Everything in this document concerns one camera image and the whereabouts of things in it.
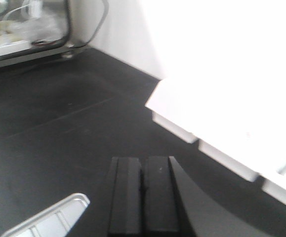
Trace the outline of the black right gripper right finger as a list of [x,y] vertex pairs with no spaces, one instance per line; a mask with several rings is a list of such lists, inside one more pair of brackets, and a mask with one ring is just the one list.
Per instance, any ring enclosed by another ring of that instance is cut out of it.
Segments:
[[147,234],[178,234],[171,170],[167,157],[149,157],[144,173],[144,227]]

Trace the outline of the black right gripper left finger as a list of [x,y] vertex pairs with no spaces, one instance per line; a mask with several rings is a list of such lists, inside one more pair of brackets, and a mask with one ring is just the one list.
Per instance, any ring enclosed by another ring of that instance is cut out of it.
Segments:
[[141,216],[141,163],[138,158],[119,158],[108,234],[142,234]]

